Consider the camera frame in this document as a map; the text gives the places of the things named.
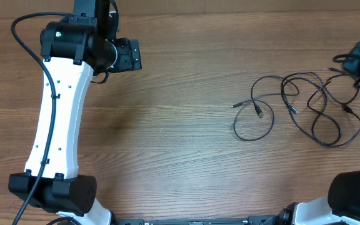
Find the cable plug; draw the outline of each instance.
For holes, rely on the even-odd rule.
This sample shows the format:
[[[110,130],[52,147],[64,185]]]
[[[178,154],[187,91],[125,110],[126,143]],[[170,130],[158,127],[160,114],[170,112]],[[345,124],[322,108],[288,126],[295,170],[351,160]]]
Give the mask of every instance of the cable plug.
[[[354,114],[354,111],[353,111],[349,106],[347,106],[347,105],[342,105],[341,107],[342,107],[342,109],[343,109],[344,111],[346,111],[347,113]]]
[[[240,102],[240,103],[237,103],[237,104],[235,104],[235,105],[233,105],[233,106],[231,106],[232,108],[237,108],[237,107],[240,107],[240,106],[242,106],[244,103],[243,102]]]
[[[291,109],[291,112],[294,113],[295,115],[297,115],[299,113],[299,111],[296,108],[294,108],[294,106],[291,106],[290,109]]]
[[[261,108],[255,103],[254,103],[254,107],[255,107],[256,114],[259,116],[259,118],[262,118],[263,112],[262,112]]]

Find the beige wall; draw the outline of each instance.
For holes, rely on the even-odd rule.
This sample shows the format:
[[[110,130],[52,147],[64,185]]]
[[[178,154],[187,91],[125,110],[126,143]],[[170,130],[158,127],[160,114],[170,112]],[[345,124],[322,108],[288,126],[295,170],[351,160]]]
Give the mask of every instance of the beige wall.
[[[0,18],[72,12],[74,0],[0,0]],[[360,10],[360,0],[116,0],[122,15]]]

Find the tangled cable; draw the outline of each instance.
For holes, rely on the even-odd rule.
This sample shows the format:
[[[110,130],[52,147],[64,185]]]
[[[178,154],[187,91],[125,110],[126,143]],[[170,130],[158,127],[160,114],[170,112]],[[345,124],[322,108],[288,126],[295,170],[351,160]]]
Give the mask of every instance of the tangled cable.
[[[332,71],[337,71],[337,72],[339,72],[340,74],[330,77],[329,79],[327,79],[326,82],[324,82],[315,72],[297,72],[297,73],[294,73],[294,74],[290,74],[290,75],[288,75],[288,76],[286,76],[286,77],[281,77],[281,76],[263,76],[263,77],[260,77],[258,80],[255,81],[255,83],[254,83],[254,84],[252,85],[252,87],[251,87],[251,99],[249,99],[249,100],[247,100],[247,101],[243,101],[243,102],[237,103],[237,104],[233,105],[232,108],[238,108],[238,107],[242,106],[242,105],[245,104],[245,103],[253,103],[253,104],[254,104],[254,107],[255,107],[256,114],[257,114],[260,118],[262,118],[262,117],[263,117],[262,110],[261,110],[261,108],[256,104],[256,102],[263,103],[263,104],[265,104],[265,105],[270,109],[270,111],[271,111],[271,114],[272,114],[272,123],[271,123],[271,126],[270,126],[269,130],[267,131],[267,133],[263,134],[262,136],[260,136],[260,137],[258,137],[258,138],[246,139],[246,138],[241,137],[241,136],[237,133],[237,131],[236,131],[236,123],[237,123],[237,119],[238,119],[240,113],[241,113],[241,112],[243,111],[243,109],[244,109],[244,108],[242,108],[242,109],[239,110],[239,112],[237,113],[236,117],[234,118],[233,130],[234,130],[235,135],[236,135],[240,140],[242,140],[242,141],[257,141],[257,140],[259,140],[259,139],[264,138],[265,136],[267,136],[267,135],[271,132],[271,130],[272,130],[273,126],[274,126],[274,111],[273,111],[272,107],[271,107],[268,103],[266,103],[266,102],[264,102],[264,101],[262,101],[262,100],[254,99],[253,91],[254,91],[254,86],[255,86],[256,83],[258,83],[260,80],[265,79],[265,78],[274,78],[274,79],[281,79],[281,85],[280,85],[280,87],[281,87],[281,93],[279,93],[279,95],[281,95],[281,98],[282,98],[283,102],[285,103],[286,107],[288,108],[288,111],[289,111],[289,114],[290,114],[290,117],[291,117],[292,121],[294,122],[294,124],[295,124],[305,135],[307,135],[308,137],[310,137],[313,141],[317,142],[318,144],[320,144],[320,145],[322,145],[322,146],[329,147],[329,148],[336,148],[336,147],[344,146],[344,145],[350,143],[351,141],[353,141],[354,138],[359,134],[359,132],[360,132],[360,127],[359,127],[359,129],[357,130],[357,132],[355,133],[355,135],[354,135],[350,140],[348,140],[348,141],[346,141],[346,142],[344,142],[344,143],[342,143],[342,144],[337,144],[337,143],[339,142],[339,140],[341,139],[341,127],[340,127],[339,123],[338,123],[334,118],[332,118],[331,116],[325,114],[324,111],[326,110],[327,105],[328,105],[328,95],[329,95],[334,101],[336,101],[338,104],[341,105],[341,107],[342,107],[342,109],[343,109],[344,111],[346,111],[347,113],[352,114],[353,116],[355,116],[355,117],[358,119],[359,123],[360,123],[360,118],[359,118],[359,116],[358,116],[357,114],[355,114],[355,113],[353,112],[353,110],[348,106],[348,104],[351,103],[351,102],[353,102],[354,99],[356,98],[356,96],[358,95],[358,93],[359,93],[359,86],[356,88],[355,95],[354,95],[349,101],[347,101],[347,102],[340,102],[340,101],[338,101],[338,100],[331,94],[331,92],[329,92],[329,90],[327,89],[326,86],[331,83],[331,80],[332,80],[332,79],[338,78],[338,77],[341,77],[341,76],[350,76],[350,74],[347,74],[347,73],[345,73],[345,72],[343,72],[343,71],[340,71],[340,70],[338,70],[338,69],[335,69],[335,68],[333,68],[333,67],[330,67],[329,69],[332,70]],[[317,79],[320,81],[320,85],[319,85],[319,84],[316,84],[315,82],[313,82],[313,81],[311,81],[311,80],[309,80],[309,79],[307,79],[307,78],[305,78],[305,77],[301,77],[302,75],[309,75],[309,74],[310,74],[310,75],[315,75],[315,76],[317,77]],[[288,101],[288,96],[297,96],[297,95],[300,93],[298,87],[292,82],[292,81],[294,81],[294,80],[306,81],[306,82],[308,82],[309,84],[312,84],[313,86],[315,86],[315,87],[317,88],[317,90],[311,95],[311,97],[310,97],[310,98],[308,99],[308,101],[307,101],[307,107],[308,107],[310,110],[312,110],[312,111],[314,111],[315,113],[317,113],[317,116],[315,117],[315,119],[314,119],[314,121],[313,121],[313,123],[312,123],[312,126],[311,126],[311,133],[308,133],[307,131],[305,131],[305,130],[298,124],[298,122],[295,120],[294,114],[298,114],[299,112],[298,112],[298,110],[297,110],[295,107],[293,107],[292,105],[290,105],[290,103],[289,103],[289,101]],[[285,87],[287,84],[289,84],[289,83],[296,88],[296,90],[297,90],[297,93],[296,93],[296,94],[287,94],[287,93],[285,92],[284,87]],[[323,99],[324,99],[324,105],[323,105],[323,107],[322,107],[321,110],[314,109],[314,108],[312,108],[312,107],[309,105],[309,103],[311,102],[312,98],[313,98],[317,93],[319,93],[319,92],[322,92],[322,94],[323,94]],[[325,118],[328,118],[331,122],[333,122],[333,123],[336,125],[338,132],[337,132],[337,138],[336,138],[335,141],[333,141],[333,142],[324,142],[324,141],[321,141],[320,139],[318,139],[318,137],[316,136],[316,134],[315,134],[315,132],[314,132],[314,128],[315,128],[315,125],[316,125],[318,119],[319,119],[321,116],[324,116]]]

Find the wooden table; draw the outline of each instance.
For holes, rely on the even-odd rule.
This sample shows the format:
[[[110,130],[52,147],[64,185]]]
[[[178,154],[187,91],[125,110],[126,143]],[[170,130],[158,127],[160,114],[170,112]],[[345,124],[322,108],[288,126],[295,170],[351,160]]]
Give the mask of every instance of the wooden table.
[[[18,34],[36,53],[39,33],[51,18],[22,22]],[[232,130],[238,109],[259,77],[326,68],[360,41],[360,11],[205,14],[122,17],[121,37],[140,41],[141,71],[112,74],[89,88],[79,135],[79,173],[98,180],[97,198],[118,218],[242,218],[277,214],[294,201],[326,195],[334,176],[360,170],[360,135],[329,149],[292,123],[280,96],[263,96],[274,109],[272,132],[242,142]],[[11,20],[0,20],[0,224],[10,224],[22,201],[8,191],[8,177],[24,168],[33,145],[42,93],[42,71],[16,43]],[[296,82],[293,105],[310,130],[315,116],[306,101],[314,88]],[[341,100],[352,80],[329,85]],[[256,86],[257,96],[279,93],[279,81]],[[318,98],[315,105],[322,101]],[[360,115],[360,94],[350,105]],[[246,137],[265,132],[251,106],[239,124]],[[357,120],[330,101],[342,140]],[[318,136],[335,137],[327,120]],[[21,224],[46,224],[56,216],[28,207]]]

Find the wood grain surface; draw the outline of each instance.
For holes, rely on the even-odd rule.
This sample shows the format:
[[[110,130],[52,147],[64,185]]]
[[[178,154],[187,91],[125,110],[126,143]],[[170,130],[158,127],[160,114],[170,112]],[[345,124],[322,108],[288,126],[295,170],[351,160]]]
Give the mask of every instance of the wood grain surface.
[[[36,53],[39,33],[51,18],[29,19],[18,34]],[[42,71],[13,39],[11,20],[0,20],[0,224],[10,224],[22,201],[8,191],[8,177],[24,168],[33,145],[42,93]],[[262,80],[256,97],[276,120],[260,141],[233,134],[235,103],[249,99],[252,83],[265,75],[315,71],[324,79],[337,54],[360,41],[360,11],[270,12],[184,16],[123,16],[120,37],[136,38],[141,71],[112,74],[89,88],[79,135],[79,173],[94,175],[97,198],[119,219],[241,218],[277,214],[294,201],[326,195],[334,176],[360,170],[360,135],[348,146],[322,147],[292,123],[278,80]],[[340,100],[354,92],[352,80],[329,85]],[[306,107],[313,86],[290,98],[297,120],[310,130]],[[314,105],[320,107],[319,96]],[[360,93],[350,105],[360,116]],[[270,124],[247,106],[237,128],[257,137]],[[342,141],[358,121],[329,102]],[[335,126],[320,119],[316,132],[331,141]],[[28,207],[21,224],[56,218]]]

